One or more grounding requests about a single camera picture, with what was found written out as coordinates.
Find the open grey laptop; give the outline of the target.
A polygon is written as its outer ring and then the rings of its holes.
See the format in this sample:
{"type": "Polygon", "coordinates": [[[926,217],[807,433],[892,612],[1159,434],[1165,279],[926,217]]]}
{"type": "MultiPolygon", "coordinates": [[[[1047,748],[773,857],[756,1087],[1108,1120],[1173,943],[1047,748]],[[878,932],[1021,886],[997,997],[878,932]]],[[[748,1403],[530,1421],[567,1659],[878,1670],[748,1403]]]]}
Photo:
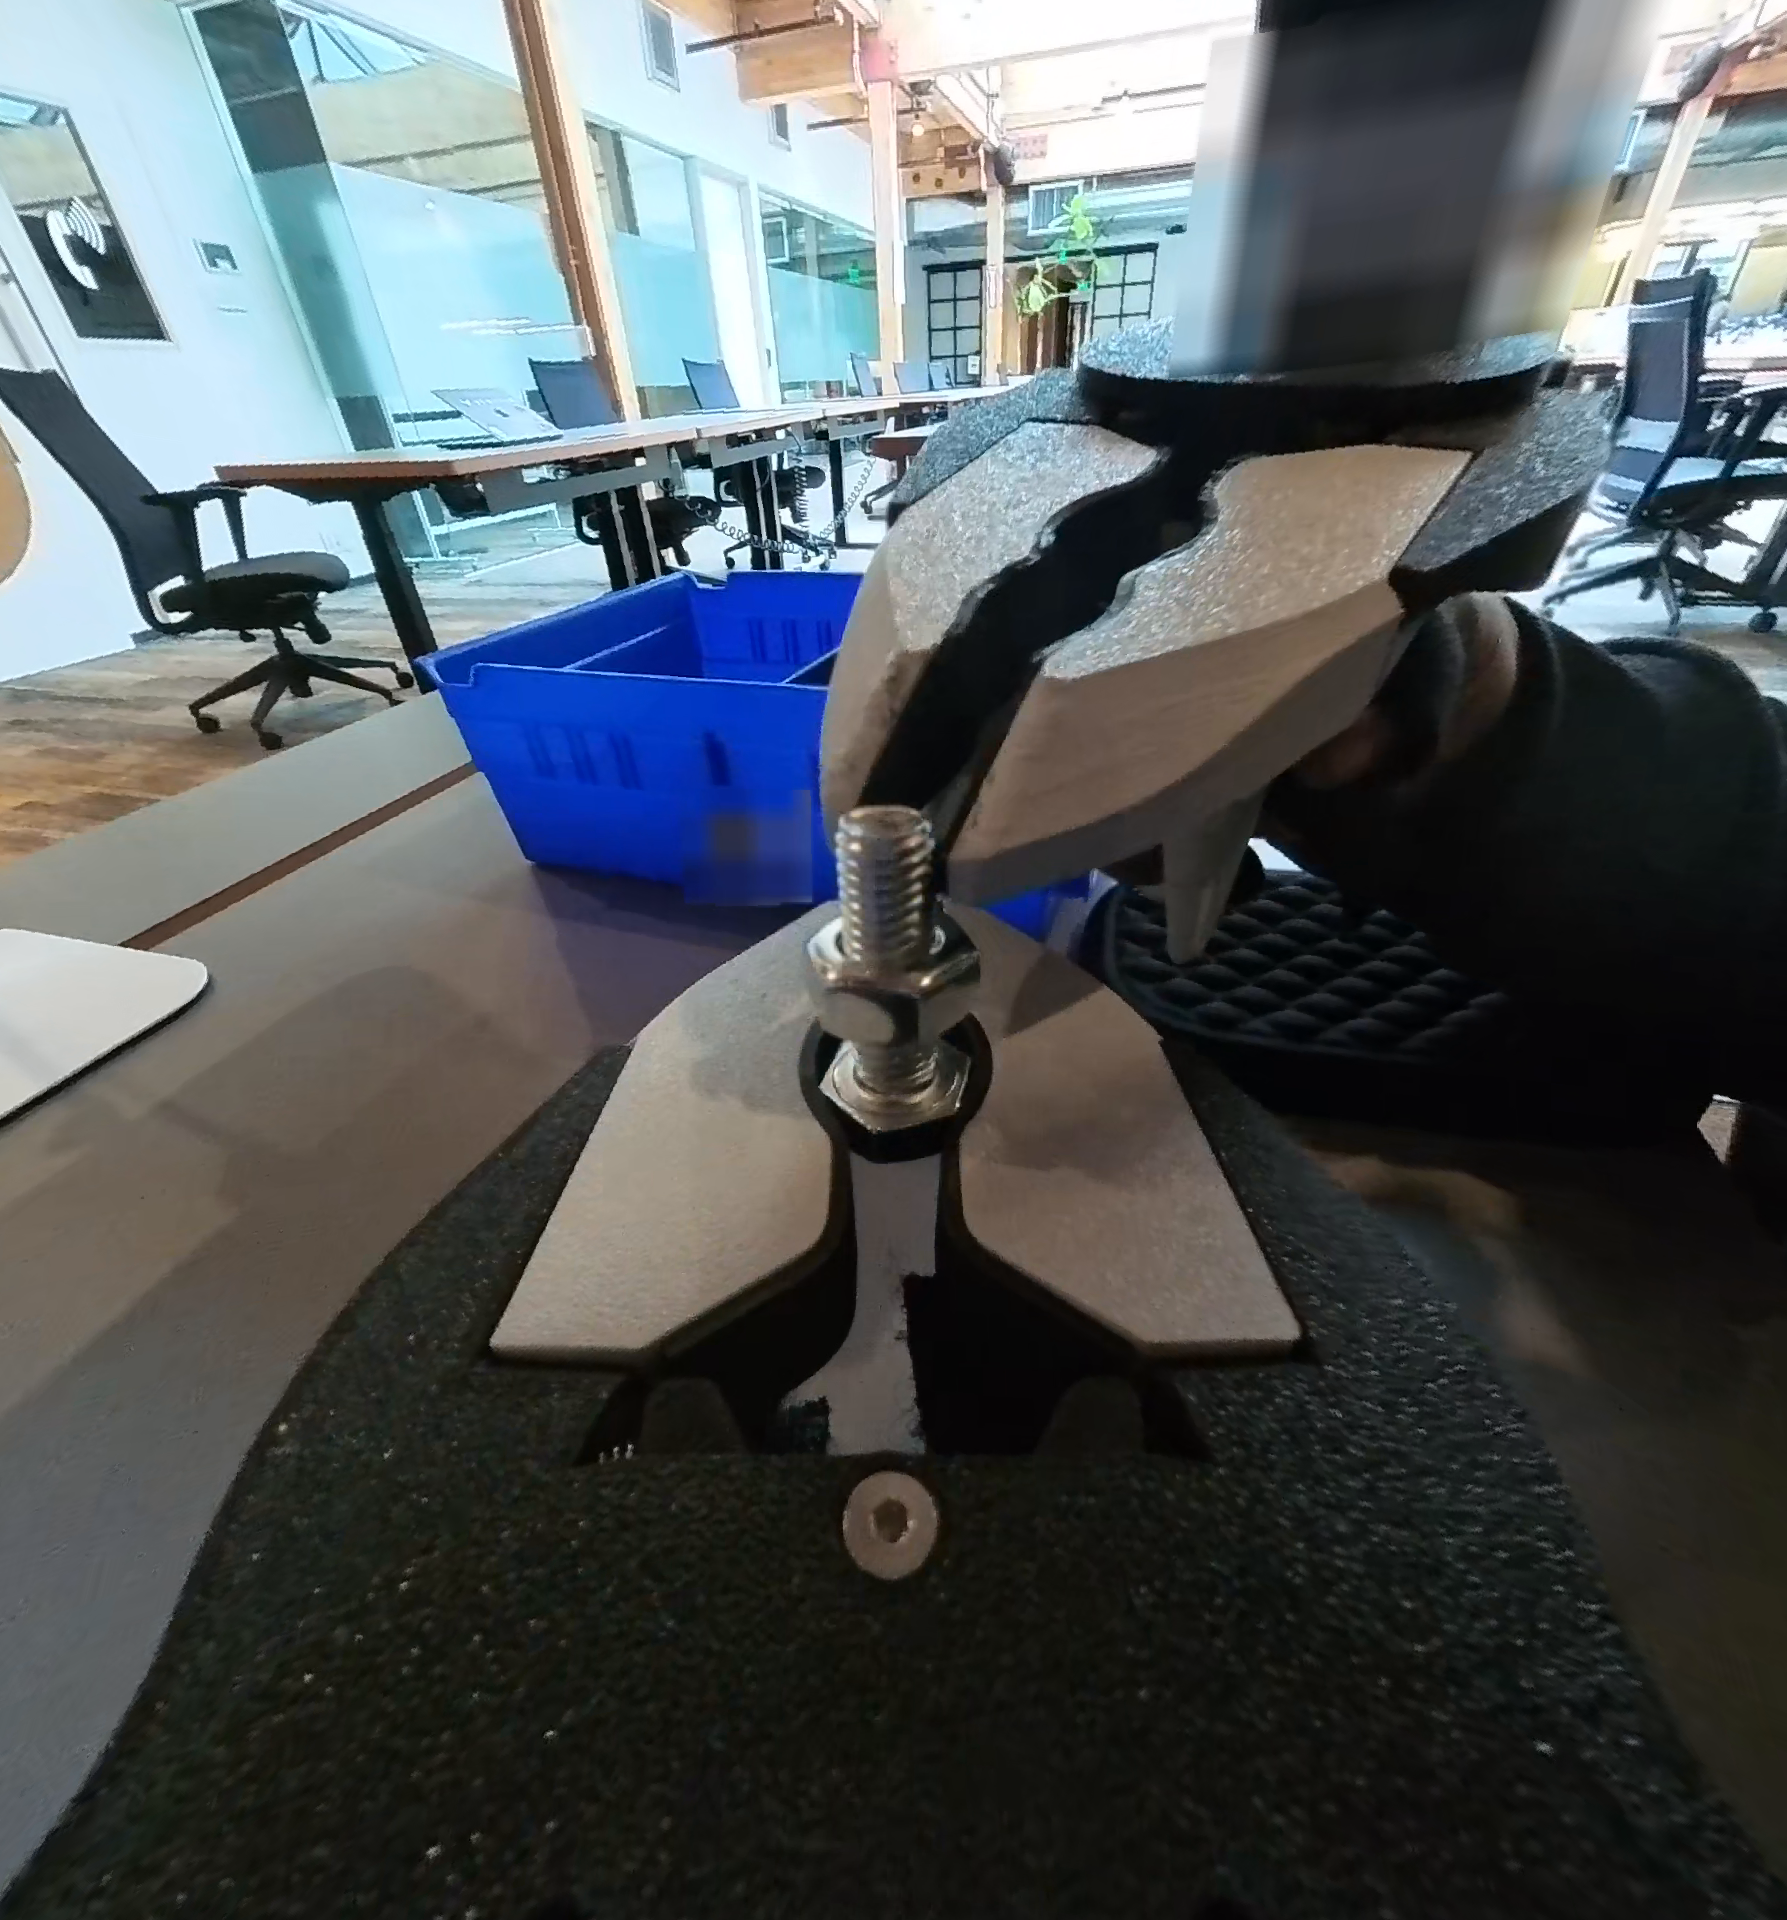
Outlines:
{"type": "Polygon", "coordinates": [[[505,391],[440,389],[433,397],[492,445],[546,445],[560,437],[553,419],[505,391]]]}

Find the person's right hand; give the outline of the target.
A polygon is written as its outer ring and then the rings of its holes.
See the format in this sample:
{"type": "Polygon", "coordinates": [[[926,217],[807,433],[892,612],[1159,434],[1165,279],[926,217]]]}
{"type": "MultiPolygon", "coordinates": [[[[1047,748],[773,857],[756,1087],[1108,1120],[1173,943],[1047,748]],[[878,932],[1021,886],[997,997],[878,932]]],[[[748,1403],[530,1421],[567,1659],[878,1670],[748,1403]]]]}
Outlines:
{"type": "Polygon", "coordinates": [[[1520,612],[1507,594],[1466,592],[1421,615],[1369,703],[1266,791],[1264,839],[1320,865],[1330,845],[1416,811],[1502,719],[1520,612]]]}

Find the blue divided plastic bin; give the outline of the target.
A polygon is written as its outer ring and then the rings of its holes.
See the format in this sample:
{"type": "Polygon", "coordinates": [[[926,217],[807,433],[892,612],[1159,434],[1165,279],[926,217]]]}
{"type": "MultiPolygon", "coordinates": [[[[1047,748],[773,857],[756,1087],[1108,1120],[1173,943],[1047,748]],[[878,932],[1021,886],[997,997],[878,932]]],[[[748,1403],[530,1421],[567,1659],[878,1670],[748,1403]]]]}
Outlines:
{"type": "Polygon", "coordinates": [[[817,748],[859,573],[675,573],[415,662],[536,866],[833,900],[817,748]]]}

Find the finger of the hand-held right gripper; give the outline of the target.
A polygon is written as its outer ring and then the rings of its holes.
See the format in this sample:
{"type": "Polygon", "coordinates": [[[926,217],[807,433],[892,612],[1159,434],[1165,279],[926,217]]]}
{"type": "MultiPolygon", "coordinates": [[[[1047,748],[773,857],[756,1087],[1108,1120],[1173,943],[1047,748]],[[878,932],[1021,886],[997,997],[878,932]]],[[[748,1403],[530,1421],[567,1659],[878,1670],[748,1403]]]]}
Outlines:
{"type": "Polygon", "coordinates": [[[1390,671],[1403,615],[1390,575],[1469,462],[1352,445],[1210,483],[1212,521],[1132,571],[1031,679],[953,839],[949,898],[1008,900],[1159,850],[1169,953],[1196,954],[1264,788],[1390,671]]]}
{"type": "Polygon", "coordinates": [[[1191,462],[1099,426],[1021,426],[906,507],[832,666],[824,814],[960,811],[1054,645],[1191,536],[1191,462]]]}

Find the person's right forearm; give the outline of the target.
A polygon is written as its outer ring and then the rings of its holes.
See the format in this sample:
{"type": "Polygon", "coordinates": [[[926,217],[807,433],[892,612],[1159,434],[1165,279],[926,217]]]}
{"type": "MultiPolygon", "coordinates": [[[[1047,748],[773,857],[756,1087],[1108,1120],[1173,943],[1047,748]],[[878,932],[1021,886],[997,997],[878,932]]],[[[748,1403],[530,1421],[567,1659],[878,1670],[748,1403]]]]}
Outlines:
{"type": "Polygon", "coordinates": [[[1787,703],[1698,645],[1520,609],[1502,719],[1416,811],[1301,862],[1482,984],[1787,1120],[1787,703]]]}

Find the black textured pad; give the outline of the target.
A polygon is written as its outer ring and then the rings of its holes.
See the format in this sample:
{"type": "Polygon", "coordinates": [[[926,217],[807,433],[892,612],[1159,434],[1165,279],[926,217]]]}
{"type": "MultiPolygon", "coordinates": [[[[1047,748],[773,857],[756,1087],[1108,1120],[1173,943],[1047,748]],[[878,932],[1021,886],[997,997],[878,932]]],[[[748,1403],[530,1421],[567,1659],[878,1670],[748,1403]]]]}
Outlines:
{"type": "Polygon", "coordinates": [[[1081,957],[1163,1039],[1233,1074],[1432,1087],[1520,1068],[1542,1043],[1520,1009],[1445,966],[1416,929],[1305,872],[1261,878],[1181,961],[1160,904],[1120,885],[1081,957]]]}

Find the white desk stand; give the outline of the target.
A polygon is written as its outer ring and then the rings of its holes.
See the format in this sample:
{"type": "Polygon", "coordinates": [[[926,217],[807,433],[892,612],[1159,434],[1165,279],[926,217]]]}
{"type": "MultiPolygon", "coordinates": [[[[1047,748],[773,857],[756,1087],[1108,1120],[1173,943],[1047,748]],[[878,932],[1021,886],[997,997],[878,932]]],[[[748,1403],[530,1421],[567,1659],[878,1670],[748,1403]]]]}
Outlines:
{"type": "Polygon", "coordinates": [[[195,958],[0,929],[0,1126],[179,1020],[208,987],[195,958]]]}

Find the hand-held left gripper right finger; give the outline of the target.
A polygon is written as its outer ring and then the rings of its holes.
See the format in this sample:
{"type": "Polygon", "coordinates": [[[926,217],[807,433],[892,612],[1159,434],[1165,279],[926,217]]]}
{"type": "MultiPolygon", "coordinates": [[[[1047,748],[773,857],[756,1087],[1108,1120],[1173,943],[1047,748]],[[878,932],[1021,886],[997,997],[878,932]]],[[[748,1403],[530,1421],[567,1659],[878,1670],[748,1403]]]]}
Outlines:
{"type": "Polygon", "coordinates": [[[1294,1355],[1294,1309],[1154,1028],[1010,924],[953,924],[990,1066],[942,1201],[935,1360],[1294,1355]]]}

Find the black office chair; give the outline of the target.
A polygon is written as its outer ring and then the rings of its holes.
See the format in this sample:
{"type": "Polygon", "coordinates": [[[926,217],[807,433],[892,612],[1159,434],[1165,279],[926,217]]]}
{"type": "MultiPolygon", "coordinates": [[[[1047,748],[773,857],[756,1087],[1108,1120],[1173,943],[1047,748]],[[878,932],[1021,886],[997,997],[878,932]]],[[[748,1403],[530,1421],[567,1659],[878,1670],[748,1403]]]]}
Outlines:
{"type": "Polygon", "coordinates": [[[1705,267],[1636,283],[1611,452],[1584,504],[1605,528],[1567,554],[1544,612],[1596,589],[1639,585],[1643,597],[1659,598],[1676,634],[1688,594],[1737,594],[1707,563],[1712,546],[1741,541],[1731,519],[1787,504],[1787,454],[1762,450],[1782,399],[1729,401],[1715,415],[1701,397],[1715,283],[1705,267]]]}
{"type": "Polygon", "coordinates": [[[318,552],[251,555],[243,488],[154,488],[55,370],[0,366],[0,404],[86,496],[156,635],[272,637],[257,665],[186,705],[197,733],[218,733],[213,708],[255,692],[246,725],[263,749],[278,752],[284,740],[272,716],[282,699],[309,699],[318,685],[330,685],[393,708],[415,685],[401,662],[329,653],[320,601],[351,587],[346,563],[318,552]]]}

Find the wooden pillar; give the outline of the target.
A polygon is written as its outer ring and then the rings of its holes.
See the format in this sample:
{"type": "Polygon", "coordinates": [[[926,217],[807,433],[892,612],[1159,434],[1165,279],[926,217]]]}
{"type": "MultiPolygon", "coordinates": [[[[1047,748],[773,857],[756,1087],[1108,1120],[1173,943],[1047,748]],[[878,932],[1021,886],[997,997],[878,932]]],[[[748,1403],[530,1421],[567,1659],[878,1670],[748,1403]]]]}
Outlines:
{"type": "Polygon", "coordinates": [[[593,145],[576,87],[570,3],[504,3],[530,146],[539,164],[551,244],[593,361],[626,422],[639,419],[639,395],[617,301],[606,221],[593,169],[593,145]]]}

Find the dark phone icon window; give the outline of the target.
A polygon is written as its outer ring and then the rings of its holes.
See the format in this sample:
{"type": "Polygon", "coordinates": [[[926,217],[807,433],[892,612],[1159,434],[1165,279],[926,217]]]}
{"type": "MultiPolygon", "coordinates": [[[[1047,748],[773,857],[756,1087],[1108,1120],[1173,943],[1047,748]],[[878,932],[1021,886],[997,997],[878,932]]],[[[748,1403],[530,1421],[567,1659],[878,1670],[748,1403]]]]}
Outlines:
{"type": "Polygon", "coordinates": [[[169,344],[70,110],[0,88],[0,189],[79,340],[169,344]]]}

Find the hanging green plant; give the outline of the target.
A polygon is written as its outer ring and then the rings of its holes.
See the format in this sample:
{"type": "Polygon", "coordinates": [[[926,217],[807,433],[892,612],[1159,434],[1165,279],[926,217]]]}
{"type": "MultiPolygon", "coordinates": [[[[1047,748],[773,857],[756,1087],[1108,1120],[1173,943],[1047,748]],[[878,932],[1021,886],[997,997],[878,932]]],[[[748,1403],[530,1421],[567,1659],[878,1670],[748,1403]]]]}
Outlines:
{"type": "Polygon", "coordinates": [[[1060,301],[1090,301],[1099,227],[1082,188],[1066,195],[1042,230],[1045,243],[1017,290],[1021,318],[1037,318],[1060,301]]]}

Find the steel hex bolt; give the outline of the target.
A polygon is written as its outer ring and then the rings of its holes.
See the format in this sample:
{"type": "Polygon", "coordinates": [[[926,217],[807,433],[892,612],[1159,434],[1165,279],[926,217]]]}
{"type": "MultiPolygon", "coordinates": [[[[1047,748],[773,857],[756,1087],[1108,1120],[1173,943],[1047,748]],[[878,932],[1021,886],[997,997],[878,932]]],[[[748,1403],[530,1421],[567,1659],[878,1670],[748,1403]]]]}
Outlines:
{"type": "MultiPolygon", "coordinates": [[[[867,963],[921,958],[951,917],[935,886],[926,816],[898,805],[859,806],[837,821],[833,858],[845,954],[867,963]]],[[[920,1046],[855,1046],[826,1035],[837,1050],[820,1091],[851,1124],[880,1137],[941,1126],[959,1113],[972,1074],[968,1050],[953,1043],[965,1020],[920,1046]]]]}

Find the steel hex nut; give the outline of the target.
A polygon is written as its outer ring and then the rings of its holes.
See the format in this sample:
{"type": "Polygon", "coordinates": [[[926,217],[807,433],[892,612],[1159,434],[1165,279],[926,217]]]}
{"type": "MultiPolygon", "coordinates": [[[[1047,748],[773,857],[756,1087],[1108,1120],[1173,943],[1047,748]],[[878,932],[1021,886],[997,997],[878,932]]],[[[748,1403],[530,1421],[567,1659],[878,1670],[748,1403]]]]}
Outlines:
{"type": "Polygon", "coordinates": [[[804,947],[808,1017],[842,1043],[920,1046],[941,1041],[975,1004],[981,958],[951,917],[917,961],[867,963],[845,954],[833,917],[804,947]]]}

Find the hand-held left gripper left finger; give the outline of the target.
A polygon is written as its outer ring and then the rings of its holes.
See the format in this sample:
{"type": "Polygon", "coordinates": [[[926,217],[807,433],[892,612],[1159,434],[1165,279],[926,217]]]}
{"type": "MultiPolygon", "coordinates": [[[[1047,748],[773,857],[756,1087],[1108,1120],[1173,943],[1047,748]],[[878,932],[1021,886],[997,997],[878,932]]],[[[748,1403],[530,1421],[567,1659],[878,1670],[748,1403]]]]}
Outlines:
{"type": "Polygon", "coordinates": [[[804,936],[761,943],[631,1043],[492,1334],[505,1360],[643,1364],[787,1285],[832,1241],[808,1112],[804,936]]]}

